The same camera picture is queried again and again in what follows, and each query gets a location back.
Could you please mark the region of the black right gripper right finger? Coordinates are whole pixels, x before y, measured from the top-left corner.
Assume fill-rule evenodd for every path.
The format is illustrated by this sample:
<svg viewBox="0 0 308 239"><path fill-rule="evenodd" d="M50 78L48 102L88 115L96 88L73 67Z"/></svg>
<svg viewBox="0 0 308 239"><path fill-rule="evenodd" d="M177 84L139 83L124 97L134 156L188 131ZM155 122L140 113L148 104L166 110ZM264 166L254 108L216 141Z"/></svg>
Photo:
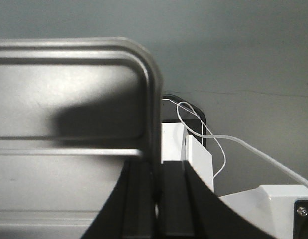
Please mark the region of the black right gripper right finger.
<svg viewBox="0 0 308 239"><path fill-rule="evenodd" d="M272 238L222 202L188 162L165 161L161 169L160 238Z"/></svg>

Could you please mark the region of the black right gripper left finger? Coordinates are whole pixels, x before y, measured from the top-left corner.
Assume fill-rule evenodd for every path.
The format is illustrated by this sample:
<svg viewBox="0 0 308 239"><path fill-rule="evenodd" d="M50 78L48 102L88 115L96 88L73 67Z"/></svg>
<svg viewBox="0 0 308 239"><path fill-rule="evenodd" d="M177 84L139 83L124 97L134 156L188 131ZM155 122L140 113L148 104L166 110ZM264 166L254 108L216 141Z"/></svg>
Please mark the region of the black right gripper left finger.
<svg viewBox="0 0 308 239"><path fill-rule="evenodd" d="M153 239L154 198L151 166L126 161L115 188L83 239Z"/></svg>

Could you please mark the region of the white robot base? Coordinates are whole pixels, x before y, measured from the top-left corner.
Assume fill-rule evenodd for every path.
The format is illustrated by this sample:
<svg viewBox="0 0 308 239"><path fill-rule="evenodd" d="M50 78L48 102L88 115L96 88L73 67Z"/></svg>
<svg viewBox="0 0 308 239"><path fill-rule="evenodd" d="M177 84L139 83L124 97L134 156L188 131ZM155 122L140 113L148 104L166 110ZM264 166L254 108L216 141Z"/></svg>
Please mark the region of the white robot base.
<svg viewBox="0 0 308 239"><path fill-rule="evenodd" d="M246 142L228 135L213 135L201 110L185 100L166 95L162 99L162 161L187 161L211 189L221 172L213 171L206 140L234 141L269 162L297 185L260 185L220 197L243 219L277 239L308 239L308 180Z"/></svg>

